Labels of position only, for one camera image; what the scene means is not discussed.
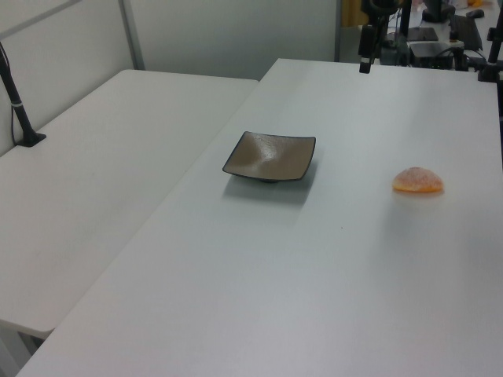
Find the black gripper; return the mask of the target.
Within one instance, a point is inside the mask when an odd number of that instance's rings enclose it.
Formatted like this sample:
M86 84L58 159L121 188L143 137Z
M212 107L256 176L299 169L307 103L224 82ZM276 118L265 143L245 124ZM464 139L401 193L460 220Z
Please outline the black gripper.
M370 73L370 69L374 61L373 52L373 40L374 40L374 26L372 24L365 24L362 26L360 47L358 48L358 54L360 56L359 72L360 73ZM368 51L365 53L365 48L362 46L369 46Z

